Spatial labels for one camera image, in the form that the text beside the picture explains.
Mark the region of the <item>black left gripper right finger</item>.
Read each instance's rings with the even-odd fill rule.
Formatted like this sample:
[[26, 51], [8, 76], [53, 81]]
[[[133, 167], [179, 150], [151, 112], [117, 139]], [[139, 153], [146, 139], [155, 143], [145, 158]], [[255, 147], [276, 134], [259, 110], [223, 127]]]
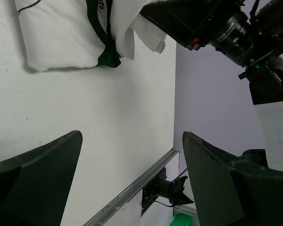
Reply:
[[192, 132], [183, 151], [202, 226], [283, 226], [283, 172], [221, 150]]

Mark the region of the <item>white green-sleeved t-shirt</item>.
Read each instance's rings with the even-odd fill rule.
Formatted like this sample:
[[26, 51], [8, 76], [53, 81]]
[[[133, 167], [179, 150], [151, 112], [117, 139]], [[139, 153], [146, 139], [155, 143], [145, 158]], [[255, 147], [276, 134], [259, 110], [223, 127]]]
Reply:
[[147, 0], [17, 0], [28, 66], [116, 68], [134, 59], [135, 36], [153, 52], [166, 33], [141, 15]]

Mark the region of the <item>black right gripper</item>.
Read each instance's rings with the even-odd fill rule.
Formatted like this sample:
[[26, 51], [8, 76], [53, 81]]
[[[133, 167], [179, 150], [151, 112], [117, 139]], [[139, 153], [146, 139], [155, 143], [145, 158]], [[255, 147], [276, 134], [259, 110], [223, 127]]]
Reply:
[[210, 44], [241, 67], [272, 54], [283, 44], [283, 0], [272, 0], [249, 15], [242, 0], [166, 0], [150, 3], [141, 15], [189, 50]]

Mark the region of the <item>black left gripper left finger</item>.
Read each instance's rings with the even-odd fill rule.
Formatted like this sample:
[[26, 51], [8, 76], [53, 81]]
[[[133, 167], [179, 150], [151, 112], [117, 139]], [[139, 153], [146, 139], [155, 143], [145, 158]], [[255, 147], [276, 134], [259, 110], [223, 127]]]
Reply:
[[59, 226], [83, 136], [71, 131], [0, 161], [0, 226]]

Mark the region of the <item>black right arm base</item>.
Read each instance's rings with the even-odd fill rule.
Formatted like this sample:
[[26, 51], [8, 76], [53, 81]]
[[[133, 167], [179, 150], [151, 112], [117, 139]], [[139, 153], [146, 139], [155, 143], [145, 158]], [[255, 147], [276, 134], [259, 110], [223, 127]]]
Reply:
[[141, 215], [156, 202], [158, 197], [163, 197], [169, 200], [171, 205], [163, 204], [167, 207], [177, 205], [192, 204], [194, 201], [185, 195], [184, 183], [187, 182], [187, 176], [178, 176], [173, 181], [167, 180], [166, 168], [164, 167], [143, 189], [141, 202]]

